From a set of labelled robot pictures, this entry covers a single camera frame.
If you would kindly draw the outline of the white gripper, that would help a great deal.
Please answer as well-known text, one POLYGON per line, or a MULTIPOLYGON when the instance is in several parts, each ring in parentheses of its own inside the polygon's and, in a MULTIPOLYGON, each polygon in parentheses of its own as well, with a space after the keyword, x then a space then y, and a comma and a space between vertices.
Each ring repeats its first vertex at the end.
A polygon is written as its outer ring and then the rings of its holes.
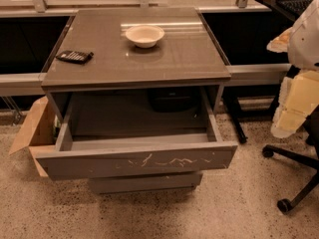
MULTIPOLYGON (((266 49, 274 53, 287 53, 292 28, 271 40, 266 49)), ((319 105, 319 73, 301 71, 293 79, 285 77, 279 94, 280 107, 276 109, 271 133, 277 138, 294 134, 319 105)))

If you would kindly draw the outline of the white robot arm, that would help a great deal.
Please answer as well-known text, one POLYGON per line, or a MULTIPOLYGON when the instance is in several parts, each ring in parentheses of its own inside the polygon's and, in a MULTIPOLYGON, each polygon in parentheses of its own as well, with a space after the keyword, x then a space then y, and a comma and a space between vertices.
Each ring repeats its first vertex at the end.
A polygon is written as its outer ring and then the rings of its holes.
POLYGON ((299 69, 284 77, 271 133, 289 137, 319 105, 319 0, 313 0, 293 26, 267 45, 269 51, 286 52, 291 66, 299 69))

